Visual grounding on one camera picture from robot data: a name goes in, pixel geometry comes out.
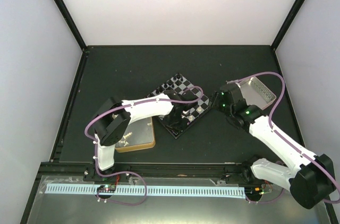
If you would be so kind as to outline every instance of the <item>metal plate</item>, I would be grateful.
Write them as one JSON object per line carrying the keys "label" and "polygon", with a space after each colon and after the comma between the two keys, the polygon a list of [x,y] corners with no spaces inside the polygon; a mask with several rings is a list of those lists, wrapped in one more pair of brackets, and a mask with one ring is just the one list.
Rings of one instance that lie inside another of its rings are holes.
{"label": "metal plate", "polygon": [[276,99],[274,93],[255,76],[243,80],[239,86],[247,104],[256,105],[262,110],[270,106]]}
{"label": "metal plate", "polygon": [[[93,195],[48,194],[47,184],[65,184],[66,180],[80,183],[77,176],[43,176],[32,205],[28,224],[36,223],[124,223],[124,224],[235,224],[235,223],[319,223],[329,224],[324,203],[311,210],[296,203],[289,192],[273,204],[249,204],[246,200],[224,197],[150,196],[140,206],[126,207],[119,204],[97,202]],[[184,179],[188,186],[192,184]],[[280,190],[263,195],[263,201],[277,197]],[[115,196],[126,203],[138,202],[140,196]]]}
{"label": "metal plate", "polygon": [[[100,185],[95,184],[47,184],[45,194],[95,195]],[[143,196],[143,185],[117,185],[115,192],[103,192],[100,195]],[[198,196],[232,197],[245,199],[242,187],[208,186],[148,186],[148,196]]]}

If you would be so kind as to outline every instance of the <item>chess board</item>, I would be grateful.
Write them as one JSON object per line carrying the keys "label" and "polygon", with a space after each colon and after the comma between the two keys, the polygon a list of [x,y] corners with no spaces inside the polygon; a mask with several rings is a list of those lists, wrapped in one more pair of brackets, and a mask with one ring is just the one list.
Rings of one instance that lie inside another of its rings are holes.
{"label": "chess board", "polygon": [[[156,89],[154,89],[152,93],[148,95],[148,97],[159,95],[160,93],[167,89],[173,89],[179,95],[182,95],[185,92],[185,90],[187,90],[188,88],[190,89],[193,86],[194,85],[187,78],[185,78],[182,74],[177,73],[169,80],[167,80],[166,82],[158,86]],[[196,88],[190,89],[190,91],[197,97],[199,97],[201,94],[200,91]],[[167,127],[164,123],[162,123],[162,120],[164,118],[164,116],[162,115],[157,116],[157,119],[177,139],[199,118],[201,118],[204,114],[206,114],[209,111],[210,109],[209,101],[210,101],[209,98],[206,95],[203,95],[203,97],[197,102],[197,104],[194,107],[183,113],[183,116],[188,118],[189,120],[188,123],[186,124],[186,128],[183,131],[179,132]]]}

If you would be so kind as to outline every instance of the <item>silver tray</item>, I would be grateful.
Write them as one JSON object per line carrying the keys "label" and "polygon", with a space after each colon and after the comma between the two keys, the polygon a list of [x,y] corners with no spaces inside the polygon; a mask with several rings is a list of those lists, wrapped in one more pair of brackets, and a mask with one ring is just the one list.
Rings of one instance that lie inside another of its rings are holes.
{"label": "silver tray", "polygon": [[256,76],[243,80],[238,85],[248,105],[256,105],[264,110],[276,99],[274,93]]}

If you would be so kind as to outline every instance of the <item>metal frame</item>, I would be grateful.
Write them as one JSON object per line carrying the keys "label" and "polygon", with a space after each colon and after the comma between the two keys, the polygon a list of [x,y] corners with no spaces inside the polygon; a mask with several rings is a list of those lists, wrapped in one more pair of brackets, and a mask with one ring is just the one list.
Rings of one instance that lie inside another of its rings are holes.
{"label": "metal frame", "polygon": [[[68,125],[68,120],[72,111],[72,107],[75,101],[75,96],[77,95],[78,87],[80,84],[81,77],[83,75],[83,71],[86,65],[86,61],[88,58],[88,46],[84,42],[79,30],[77,29],[77,26],[75,25],[69,11],[67,10],[67,7],[63,0],[54,0],[56,5],[58,6],[61,14],[63,15],[67,25],[69,26],[70,30],[72,31],[75,39],[77,40],[80,48],[82,49],[82,57],[79,62],[79,67],[75,75],[75,79],[72,85],[72,89],[70,92],[69,99],[66,104],[65,112],[63,114],[63,118],[61,121],[61,125],[59,127],[59,131],[56,137],[56,141],[52,150],[52,154],[50,157],[50,162],[43,162],[40,165],[40,168],[37,173],[36,180],[34,181],[32,191],[30,193],[30,196],[28,198],[28,202],[26,205],[26,208],[23,213],[23,217],[21,220],[21,223],[27,223],[29,214],[33,205],[33,202],[35,200],[36,192],[39,187],[39,183],[41,180],[41,177],[43,175],[73,175],[73,176],[84,176],[85,179],[91,180],[96,183],[103,182],[103,180],[99,177],[96,177],[96,175],[93,173],[94,167],[93,164],[86,164],[86,163],[67,163],[67,162],[59,162],[59,157],[61,154],[61,149],[63,146],[63,137],[66,132],[66,128]],[[275,50],[279,46],[280,42],[284,38],[286,32],[288,31],[290,25],[292,24],[295,16],[297,15],[299,9],[301,8],[303,2],[305,0],[295,0],[290,12],[288,13],[283,25],[281,26],[277,36],[275,37],[275,40],[271,44],[271,49],[273,50],[273,56],[277,63],[277,67],[279,69],[279,73],[282,74],[281,68],[279,66],[277,56],[275,53]],[[299,137],[302,140],[302,134],[299,130],[298,122],[295,117],[295,113],[292,107],[291,100],[289,98],[288,93],[286,92],[286,97],[289,101],[291,112],[294,114],[294,122],[297,127]],[[238,173],[240,170],[241,165],[195,165],[195,169],[193,169],[192,165],[171,165],[166,164],[162,165],[162,167],[158,167],[157,165],[142,165],[142,164],[119,164],[117,163],[115,165],[115,170],[132,170],[136,171],[138,173],[141,173],[147,177],[174,177],[177,176],[178,171],[183,171],[184,174],[189,174],[188,178],[192,176],[199,176],[199,177],[207,177],[207,174],[211,178],[217,178],[221,174],[225,173]],[[230,180],[230,182],[238,182],[240,184],[241,181],[236,180]],[[326,204],[327,213],[330,217],[331,223],[338,223],[336,214],[334,211],[334,208],[331,204]]]}
{"label": "metal frame", "polygon": [[69,13],[64,1],[63,0],[54,0],[54,2],[56,3],[60,12],[62,13],[67,25],[71,29],[76,41],[78,42],[80,49],[84,51],[86,49],[87,45],[85,44],[82,36],[80,35],[80,32],[79,32],[78,28],[76,27],[76,25],[75,25],[70,13]]}
{"label": "metal frame", "polygon": [[279,44],[281,43],[282,39],[286,35],[289,27],[291,26],[295,16],[298,14],[303,2],[305,0],[295,0],[291,10],[289,11],[285,21],[283,22],[279,32],[277,33],[274,42],[271,44],[271,48],[276,50]]}

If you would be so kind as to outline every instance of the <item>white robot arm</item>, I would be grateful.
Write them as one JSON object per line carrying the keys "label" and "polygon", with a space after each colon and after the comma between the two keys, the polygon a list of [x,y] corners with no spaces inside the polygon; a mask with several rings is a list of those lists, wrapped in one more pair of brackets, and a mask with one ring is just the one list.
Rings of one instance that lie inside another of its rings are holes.
{"label": "white robot arm", "polygon": [[265,158],[256,158],[251,163],[246,161],[254,177],[290,191],[295,200],[307,209],[335,190],[326,175],[304,156],[320,164],[334,177],[332,160],[325,154],[317,156],[299,145],[274,123],[270,127],[269,117],[259,107],[247,105],[236,83],[222,86],[213,97],[212,107],[223,112],[232,125],[263,142],[286,165],[278,165]]}
{"label": "white robot arm", "polygon": [[[125,122],[125,129],[123,131],[123,134],[131,123],[134,123],[140,119],[145,119],[152,116],[158,116],[158,115],[168,115],[171,110],[173,109],[173,104],[171,102],[166,101],[157,101],[157,99],[170,99],[168,95],[160,94],[156,97],[151,97],[147,99],[139,99],[139,100],[123,100],[122,105],[130,105],[130,107],[126,107],[124,109],[124,114],[129,116],[128,120],[129,122]],[[136,102],[141,102],[145,100],[155,100],[150,102],[145,102],[142,105],[134,105]],[[98,166],[100,170],[106,170],[114,165],[114,153],[115,153],[115,146],[116,143],[122,138],[122,130],[118,129],[116,132],[119,132],[119,134],[115,135],[115,125],[114,120],[119,117],[119,114],[112,114],[112,117],[109,119],[112,123],[109,124],[105,130],[110,131],[112,130],[113,133],[109,135],[111,138],[114,138],[113,140],[109,140],[110,142],[107,143],[107,139],[101,140],[103,138],[99,138],[98,133],[95,133],[95,137],[98,140]]]}

